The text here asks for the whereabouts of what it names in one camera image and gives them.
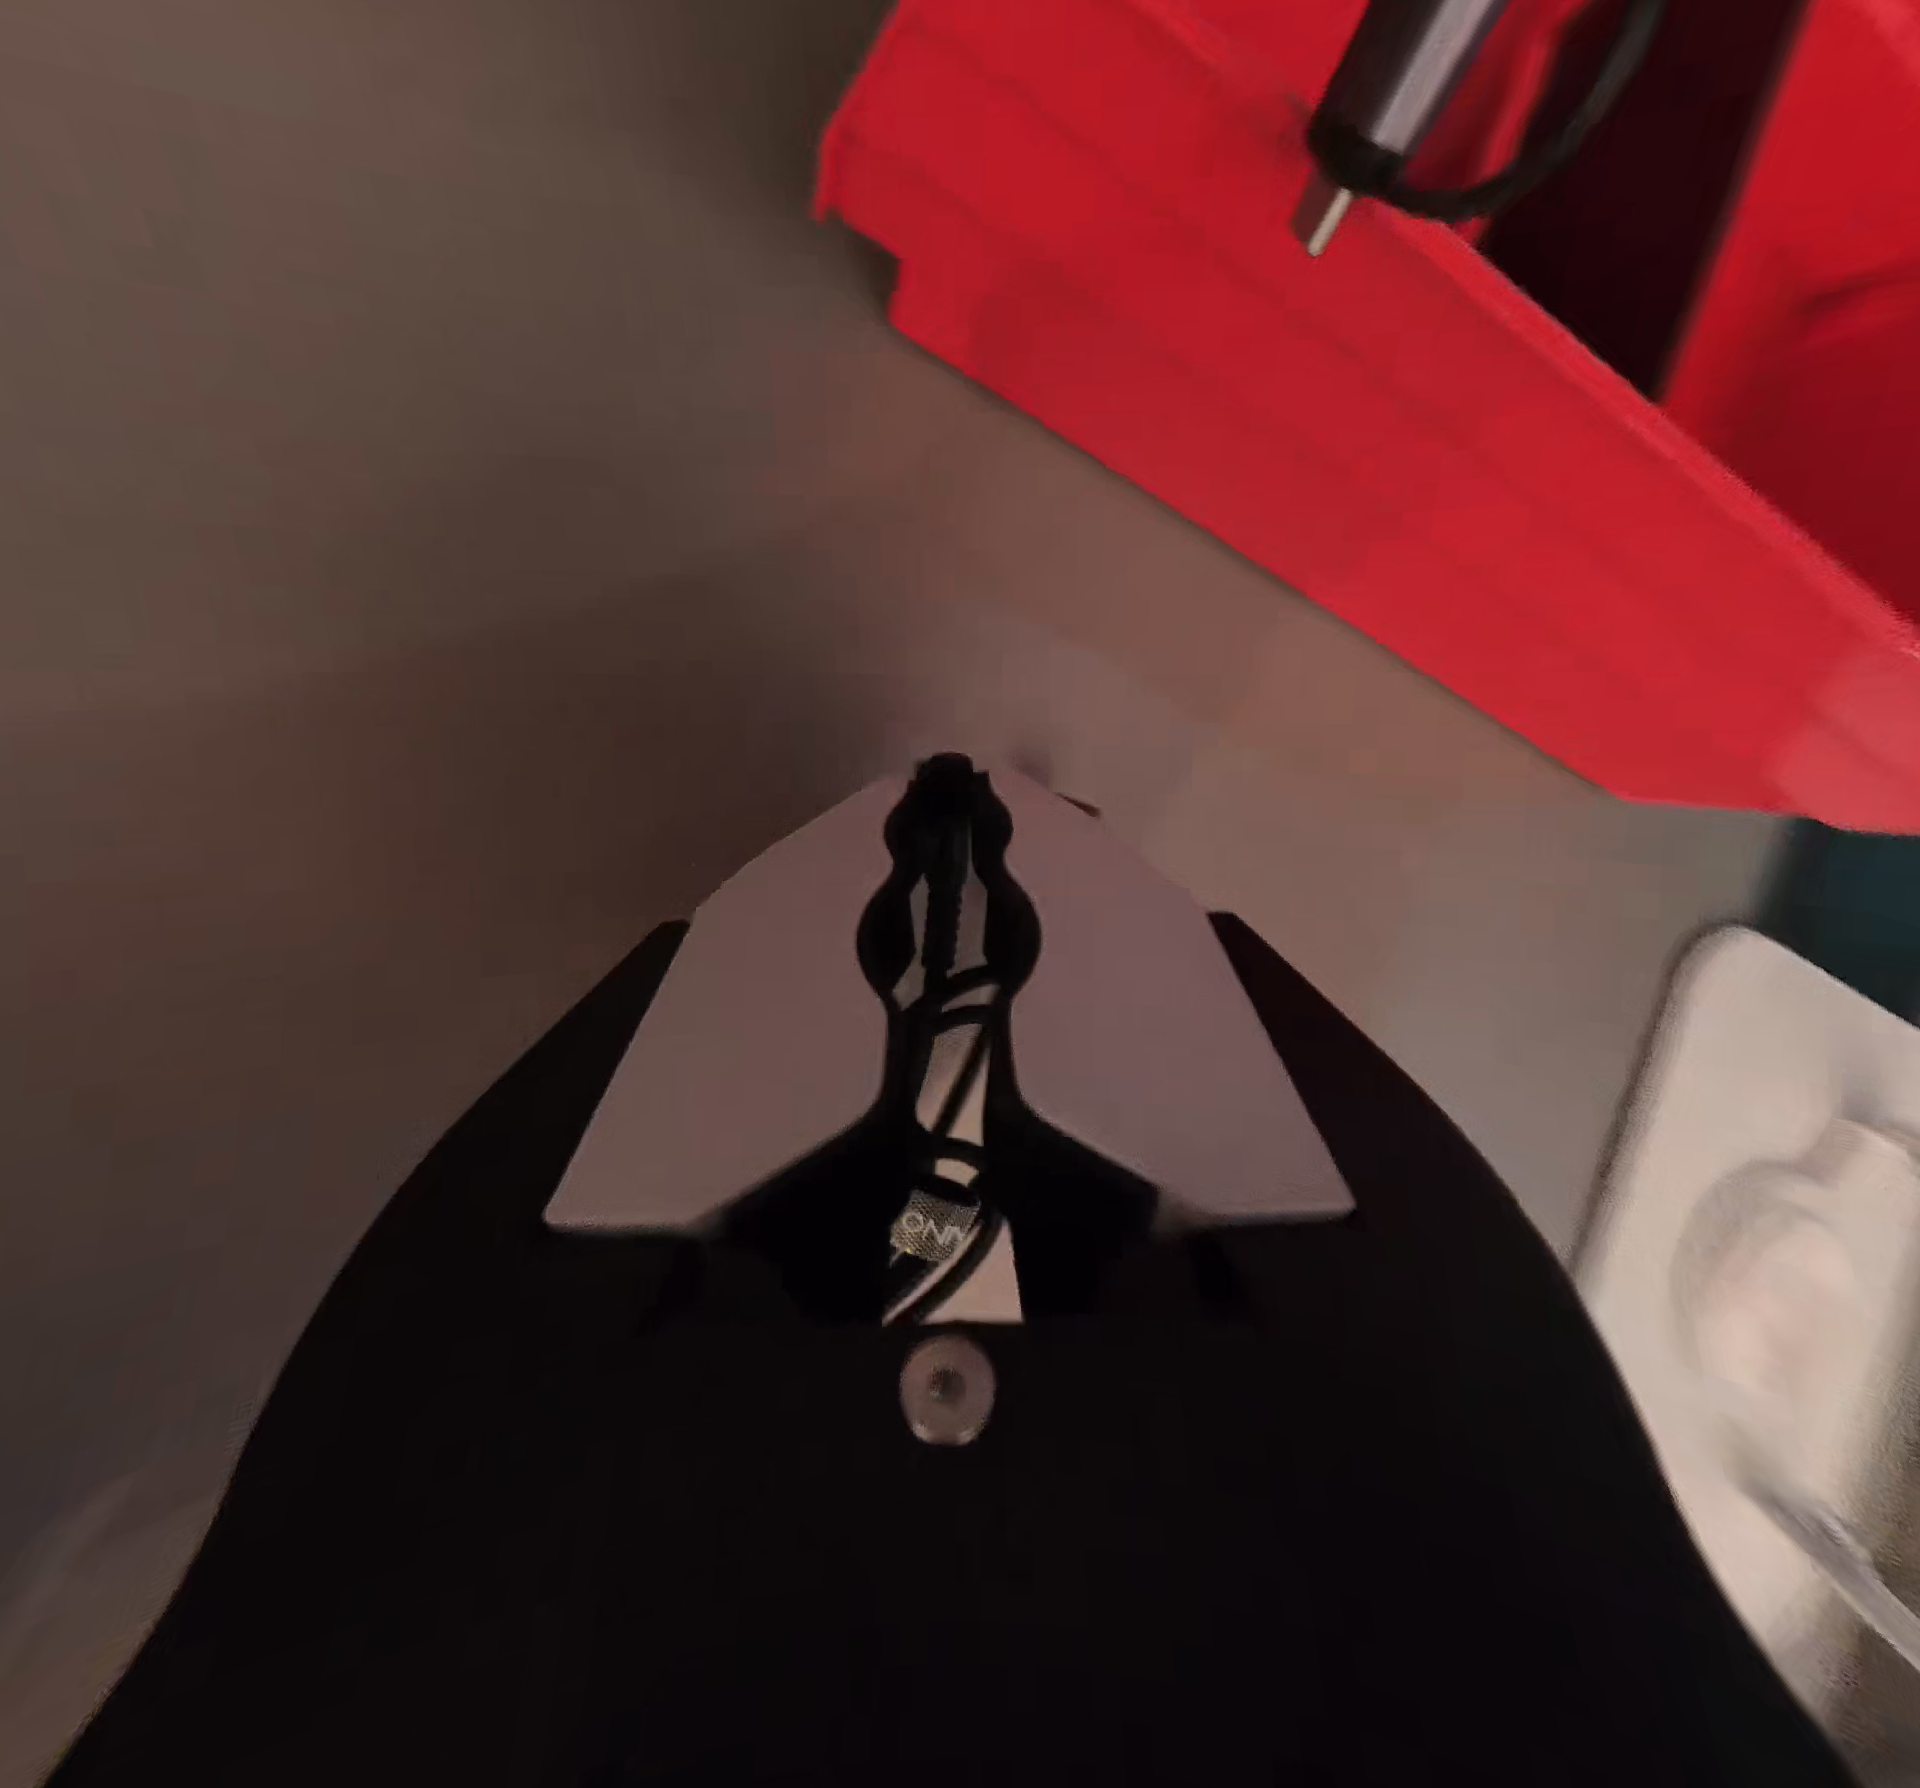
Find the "dark teal flat pad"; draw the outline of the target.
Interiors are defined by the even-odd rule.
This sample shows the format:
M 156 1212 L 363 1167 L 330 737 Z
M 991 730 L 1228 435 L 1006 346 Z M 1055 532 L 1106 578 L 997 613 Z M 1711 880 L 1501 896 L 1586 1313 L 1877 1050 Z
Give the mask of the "dark teal flat pad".
M 1782 868 L 1779 940 L 1916 1022 L 1919 839 L 1800 824 Z

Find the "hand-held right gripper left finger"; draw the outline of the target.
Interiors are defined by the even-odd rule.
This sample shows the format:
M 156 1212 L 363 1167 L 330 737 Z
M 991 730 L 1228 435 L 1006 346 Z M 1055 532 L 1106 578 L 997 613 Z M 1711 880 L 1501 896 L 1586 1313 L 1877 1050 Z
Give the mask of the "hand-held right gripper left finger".
M 871 978 L 863 914 L 896 871 L 887 824 L 908 789 L 876 778 L 777 840 L 687 923 L 543 1224 L 566 1238 L 641 1235 L 755 1249 L 821 1320 L 878 1324 L 889 1230 L 908 1177 L 881 1196 L 822 1185 L 777 1196 L 771 1216 L 730 1210 L 857 1128 L 896 1079 L 901 983 L 920 987 L 917 923 L 907 958 Z

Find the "silver usb hub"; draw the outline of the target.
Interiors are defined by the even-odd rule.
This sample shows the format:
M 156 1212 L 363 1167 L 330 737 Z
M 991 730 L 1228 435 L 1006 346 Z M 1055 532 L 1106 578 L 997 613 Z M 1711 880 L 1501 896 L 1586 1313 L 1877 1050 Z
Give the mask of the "silver usb hub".
M 1366 0 L 1307 128 L 1313 163 L 1292 233 L 1322 259 L 1350 209 L 1370 201 L 1445 227 L 1489 221 L 1537 193 L 1592 137 L 1643 69 L 1668 0 L 1624 0 L 1586 95 L 1505 168 L 1423 187 L 1408 168 L 1513 0 Z

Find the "red plastic bin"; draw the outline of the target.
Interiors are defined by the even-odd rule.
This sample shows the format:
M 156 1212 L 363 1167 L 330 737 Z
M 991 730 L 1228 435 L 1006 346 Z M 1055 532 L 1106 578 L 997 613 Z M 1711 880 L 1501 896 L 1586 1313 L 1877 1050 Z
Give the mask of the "red plastic bin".
M 1678 0 L 1503 235 L 1289 228 L 1366 0 L 896 0 L 903 336 L 1634 803 L 1914 834 L 1916 0 Z

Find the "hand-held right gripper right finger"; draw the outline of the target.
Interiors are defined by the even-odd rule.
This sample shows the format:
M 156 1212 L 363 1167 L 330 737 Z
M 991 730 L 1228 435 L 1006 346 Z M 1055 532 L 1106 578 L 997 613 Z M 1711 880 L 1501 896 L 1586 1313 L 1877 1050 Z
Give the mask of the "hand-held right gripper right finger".
M 1040 1124 L 1117 1177 L 1129 1226 L 1069 1177 L 1010 1226 L 1021 1319 L 1085 1314 L 1134 1238 L 1320 1226 L 1356 1198 L 1202 903 L 1110 827 L 1025 773 L 993 773 L 1010 878 L 1038 919 L 1005 1062 Z

